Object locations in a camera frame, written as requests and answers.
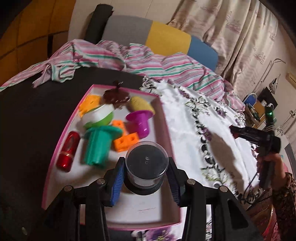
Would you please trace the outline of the person's patterned sleeve forearm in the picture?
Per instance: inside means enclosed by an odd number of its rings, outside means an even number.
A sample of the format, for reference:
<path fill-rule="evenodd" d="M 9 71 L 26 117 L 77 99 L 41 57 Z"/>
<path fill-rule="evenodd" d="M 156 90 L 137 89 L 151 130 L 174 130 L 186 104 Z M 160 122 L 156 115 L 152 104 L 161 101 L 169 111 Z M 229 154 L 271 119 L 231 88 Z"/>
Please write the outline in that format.
<path fill-rule="evenodd" d="M 295 240 L 295 180 L 286 173 L 279 190 L 269 190 L 271 197 L 248 208 L 247 213 L 264 240 Z"/>

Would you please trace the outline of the person's right hand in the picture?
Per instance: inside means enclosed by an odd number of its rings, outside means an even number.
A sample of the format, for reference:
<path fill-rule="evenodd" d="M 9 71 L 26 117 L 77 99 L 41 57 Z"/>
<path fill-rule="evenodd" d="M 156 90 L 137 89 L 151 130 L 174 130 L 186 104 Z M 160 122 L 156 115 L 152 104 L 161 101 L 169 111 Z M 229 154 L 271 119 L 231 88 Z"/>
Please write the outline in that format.
<path fill-rule="evenodd" d="M 256 152 L 258 153 L 257 159 L 257 171 L 261 173 L 263 170 L 262 163 L 264 161 L 272 162 L 274 164 L 274 174 L 271 177 L 271 188 L 273 191 L 278 191 L 283 187 L 287 182 L 287 175 L 285 173 L 283 162 L 280 154 L 277 153 L 269 153 L 268 155 L 263 155 L 263 149 L 260 147 L 256 148 Z"/>

